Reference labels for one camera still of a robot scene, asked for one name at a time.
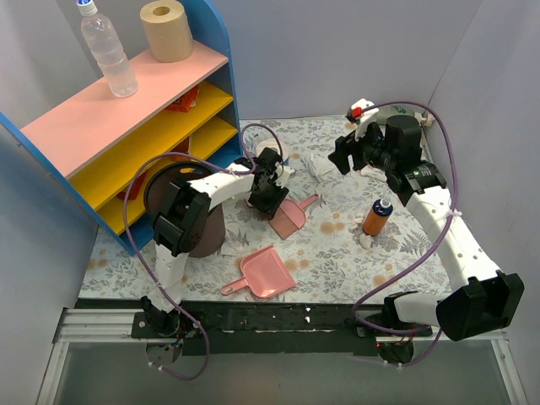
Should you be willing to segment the pink hand brush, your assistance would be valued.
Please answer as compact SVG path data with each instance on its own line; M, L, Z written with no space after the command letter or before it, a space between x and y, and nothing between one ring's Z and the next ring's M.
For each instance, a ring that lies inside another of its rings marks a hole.
M313 194L300 202L286 198L268 223L282 240L286 240L305 225L305 209L318 198L318 194Z

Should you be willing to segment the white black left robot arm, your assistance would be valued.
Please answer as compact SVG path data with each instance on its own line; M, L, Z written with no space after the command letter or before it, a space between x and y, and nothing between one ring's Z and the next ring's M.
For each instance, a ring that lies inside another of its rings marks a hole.
M265 148L253 160L238 158L224 171L211 174L198 162L178 162L160 170L144 192L150 217L156 262L156 289L164 289L176 302L175 285L181 281L190 253L210 240L215 229L209 220L222 203L242 193L265 219L271 219L289 189L278 184L283 158Z

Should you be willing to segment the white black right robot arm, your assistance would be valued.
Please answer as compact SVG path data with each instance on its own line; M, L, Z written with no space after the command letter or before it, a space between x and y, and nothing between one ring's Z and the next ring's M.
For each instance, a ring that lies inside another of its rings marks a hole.
M341 174L370 165L382 170L390 189L416 218L449 278L446 295L402 292L385 298L382 328L391 335L412 324L438 327L453 341L511 324L524 293L518 274L506 274L489 258L455 208L446 180L422 158L422 130L411 116L392 116L364 135L339 137L328 158Z

